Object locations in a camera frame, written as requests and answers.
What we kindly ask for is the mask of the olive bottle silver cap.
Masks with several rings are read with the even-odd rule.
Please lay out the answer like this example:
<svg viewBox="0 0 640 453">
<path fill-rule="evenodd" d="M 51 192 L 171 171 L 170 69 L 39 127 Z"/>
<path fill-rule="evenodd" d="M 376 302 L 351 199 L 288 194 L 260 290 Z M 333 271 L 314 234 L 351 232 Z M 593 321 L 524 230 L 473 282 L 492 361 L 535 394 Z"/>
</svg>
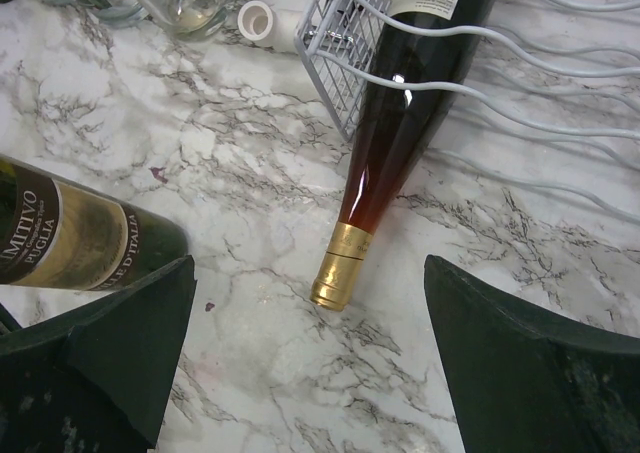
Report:
<svg viewBox="0 0 640 453">
<path fill-rule="evenodd" d="M 187 252 L 172 221 L 2 157 L 2 284 L 116 290 Z"/>
</svg>

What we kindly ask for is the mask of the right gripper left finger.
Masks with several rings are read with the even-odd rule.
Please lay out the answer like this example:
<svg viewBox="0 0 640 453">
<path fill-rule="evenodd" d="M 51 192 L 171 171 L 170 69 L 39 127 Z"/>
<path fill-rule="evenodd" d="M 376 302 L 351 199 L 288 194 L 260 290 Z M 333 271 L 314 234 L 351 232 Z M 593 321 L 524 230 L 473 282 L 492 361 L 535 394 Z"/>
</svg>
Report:
<svg viewBox="0 0 640 453">
<path fill-rule="evenodd" d="M 194 260 L 30 327 L 1 311 L 4 452 L 155 448 L 191 315 Z"/>
</svg>

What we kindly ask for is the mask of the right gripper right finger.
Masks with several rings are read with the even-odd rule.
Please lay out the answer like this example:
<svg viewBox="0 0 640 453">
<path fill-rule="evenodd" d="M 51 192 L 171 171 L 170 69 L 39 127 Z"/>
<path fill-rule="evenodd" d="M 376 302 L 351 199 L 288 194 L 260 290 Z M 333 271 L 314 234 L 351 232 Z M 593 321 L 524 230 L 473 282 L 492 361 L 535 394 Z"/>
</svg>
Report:
<svg viewBox="0 0 640 453">
<path fill-rule="evenodd" d="M 556 314 L 435 255 L 424 289 L 466 451 L 638 451 L 637 338 Z"/>
</svg>

